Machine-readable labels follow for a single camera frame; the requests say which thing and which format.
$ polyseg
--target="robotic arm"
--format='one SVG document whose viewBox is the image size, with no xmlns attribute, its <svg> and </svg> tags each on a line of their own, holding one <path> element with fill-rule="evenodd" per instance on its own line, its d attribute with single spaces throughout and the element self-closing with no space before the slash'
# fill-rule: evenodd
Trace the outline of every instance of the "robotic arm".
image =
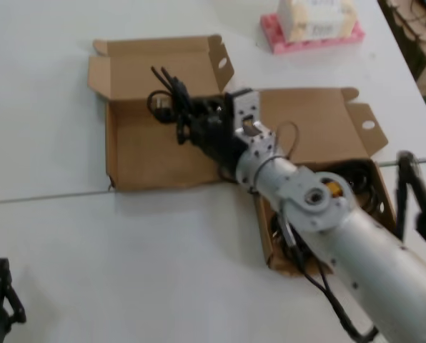
<svg viewBox="0 0 426 343">
<path fill-rule="evenodd" d="M 152 108 L 150 97 L 149 110 L 156 118 L 172 111 L 178 142 L 191 140 L 235 175 L 241 187 L 267 199 L 280 220 L 290 223 L 339 277 L 389 342 L 426 343 L 426 264 L 358 207 L 348 183 L 336 174 L 314 173 L 286 159 L 277 135 L 259 120 L 258 92 L 247 89 L 224 98 L 191 99 L 183 83 L 162 72 L 172 109 Z M 340 196 L 330 191 L 331 182 L 340 187 Z M 282 231 L 288 246 L 294 246 L 289 225 Z"/>
</svg>

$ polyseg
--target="box flap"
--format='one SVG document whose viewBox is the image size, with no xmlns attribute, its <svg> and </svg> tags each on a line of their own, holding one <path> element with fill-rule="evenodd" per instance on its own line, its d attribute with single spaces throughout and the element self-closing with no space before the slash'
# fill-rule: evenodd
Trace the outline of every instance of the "box flap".
<svg viewBox="0 0 426 343">
<path fill-rule="evenodd" d="M 273 130 L 286 120 L 299 127 L 295 163 L 369 157 L 387 140 L 368 105 L 349 103 L 358 94 L 353 88 L 264 90 L 262 121 Z M 294 131 L 288 126 L 280 144 L 289 151 L 293 143 Z"/>
<path fill-rule="evenodd" d="M 218 94 L 234 69 L 221 36 L 94 41 L 101 56 L 89 59 L 88 85 L 108 100 L 145 99 L 163 89 L 151 66 L 182 80 L 192 96 Z"/>
</svg>

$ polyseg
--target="black power cord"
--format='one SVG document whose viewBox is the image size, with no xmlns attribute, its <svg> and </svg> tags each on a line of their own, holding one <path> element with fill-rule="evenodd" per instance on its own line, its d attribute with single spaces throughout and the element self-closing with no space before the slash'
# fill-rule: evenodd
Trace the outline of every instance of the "black power cord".
<svg viewBox="0 0 426 343">
<path fill-rule="evenodd" d="M 323 293 L 329 303 L 331 304 L 332 309 L 334 310 L 335 314 L 337 315 L 337 318 L 340 321 L 340 324 L 342 325 L 343 329 L 348 333 L 350 338 L 355 343 L 368 343 L 372 342 L 375 337 L 379 334 L 378 329 L 376 327 L 371 328 L 371 330 L 366 334 L 360 334 L 359 331 L 357 331 L 356 327 L 352 323 L 351 319 L 348 317 L 346 311 L 343 309 L 343 306 L 340 304 L 339 300 L 336 298 L 334 293 L 332 292 L 329 282 L 327 281 L 327 277 L 324 271 L 324 267 L 322 266 L 322 263 L 317 259 L 309 250 L 308 246 L 303 242 L 302 238 L 298 233 L 294 230 L 294 228 L 289 225 L 291 228 L 292 235 L 295 240 L 295 245 L 292 247 L 288 247 L 287 244 L 285 244 L 284 240 L 282 241 L 282 250 L 286 258 L 293 261 L 296 268 L 299 270 L 299 272 L 304 275 L 304 277 L 318 290 Z M 271 220 L 271 228 L 272 232 L 281 234 L 281 226 L 279 225 L 279 218 L 278 214 L 275 214 L 272 217 Z M 311 275 L 307 273 L 307 269 L 305 267 L 306 261 L 309 257 L 314 257 L 314 260 L 317 263 L 317 267 L 319 269 L 319 274 L 322 278 L 321 285 L 318 281 L 316 281 Z"/>
<path fill-rule="evenodd" d="M 348 182 L 356 196 L 365 197 L 361 207 L 368 214 L 374 214 L 380 209 L 380 197 L 372 183 L 372 172 L 366 162 L 346 161 L 331 166 L 326 172 L 340 175 Z"/>
</svg>

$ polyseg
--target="pink tray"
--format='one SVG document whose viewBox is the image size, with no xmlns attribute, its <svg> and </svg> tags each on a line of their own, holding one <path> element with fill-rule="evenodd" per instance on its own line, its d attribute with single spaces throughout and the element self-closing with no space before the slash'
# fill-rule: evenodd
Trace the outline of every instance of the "pink tray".
<svg viewBox="0 0 426 343">
<path fill-rule="evenodd" d="M 365 32 L 361 29 L 359 22 L 356 22 L 351 36 L 339 39 L 323 39 L 320 41 L 300 41 L 297 43 L 286 43 L 284 41 L 283 32 L 278 24 L 276 14 L 265 14 L 261 16 L 261 27 L 264 30 L 267 41 L 274 54 L 283 54 L 285 52 L 293 52 L 314 48 L 321 48 L 323 46 L 335 46 L 340 44 L 357 43 L 362 41 Z"/>
</svg>

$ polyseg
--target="black cable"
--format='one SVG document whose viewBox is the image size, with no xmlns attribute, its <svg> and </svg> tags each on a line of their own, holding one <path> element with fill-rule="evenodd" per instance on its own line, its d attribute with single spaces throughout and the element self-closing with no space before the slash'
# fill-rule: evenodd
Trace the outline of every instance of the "black cable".
<svg viewBox="0 0 426 343">
<path fill-rule="evenodd" d="M 373 214 L 380 209 L 380 197 L 372 182 L 372 172 L 367 163 L 363 161 L 346 161 L 335 164 L 326 170 L 343 177 L 357 196 L 367 196 L 361 205 L 368 214 Z"/>
<path fill-rule="evenodd" d="M 277 218 L 277 214 L 275 214 L 271 220 L 271 228 L 273 232 L 281 234 L 281 227 L 277 228 L 277 225 L 279 226 L 279 220 Z M 307 273 L 307 270 L 305 268 L 305 262 L 307 261 L 307 256 L 302 251 L 309 248 L 303 242 L 302 238 L 298 235 L 298 233 L 294 230 L 294 228 L 292 226 L 290 227 L 291 227 L 291 231 L 294 236 L 294 239 L 296 241 L 296 244 L 292 247 L 288 247 L 287 244 L 282 246 L 284 255 L 288 259 L 294 262 L 296 268 L 299 270 L 299 272 L 302 275 L 304 275 L 305 279 L 307 279 L 310 284 L 318 288 L 318 290 L 320 290 L 321 293 L 323 293 L 323 295 L 326 296 L 326 299 L 331 304 L 331 307 L 334 310 L 334 313 L 337 315 L 337 318 L 340 321 L 342 328 L 346 331 L 346 333 L 348 333 L 350 338 L 355 343 L 368 343 L 373 341 L 379 333 L 378 329 L 376 327 L 373 327 L 368 333 L 364 335 L 360 334 L 359 331 L 357 331 L 351 319 L 348 317 L 346 311 L 343 309 L 343 306 L 340 304 L 340 302 L 338 301 L 338 299 L 332 292 L 329 282 L 327 281 L 327 277 L 326 277 L 321 261 L 317 259 L 315 256 L 313 256 L 312 254 L 311 255 L 314 257 L 317 263 L 317 267 L 320 272 L 319 274 L 321 275 L 324 286 L 322 286 L 318 281 L 316 281 L 311 275 Z"/>
<path fill-rule="evenodd" d="M 292 146 L 289 148 L 289 151 L 286 154 L 286 158 L 290 160 L 291 157 L 292 157 L 292 154 L 295 151 L 295 149 L 299 146 L 299 140 L 300 140 L 300 130 L 299 130 L 299 127 L 293 121 L 287 120 L 287 121 L 284 121 L 284 122 L 280 123 L 277 126 L 277 130 L 275 132 L 275 142 L 273 144 L 273 153 L 274 154 L 277 153 L 278 141 L 279 141 L 279 136 L 280 136 L 281 129 L 283 127 L 285 127 L 285 126 L 288 126 L 288 125 L 291 125 L 294 128 L 294 141 L 292 142 Z"/>
<path fill-rule="evenodd" d="M 153 108 L 153 98 L 156 95 L 159 94 L 163 94 L 163 95 L 167 95 L 168 97 L 172 97 L 172 94 L 169 93 L 168 91 L 162 91 L 162 90 L 158 90 L 158 91 L 153 91 L 147 99 L 147 108 L 149 113 L 151 113 L 154 118 L 157 119 L 157 121 L 160 121 L 163 124 L 171 124 L 177 121 L 177 116 L 175 114 L 174 111 L 172 111 L 169 108 L 161 108 L 161 109 L 154 109 Z"/>
</svg>

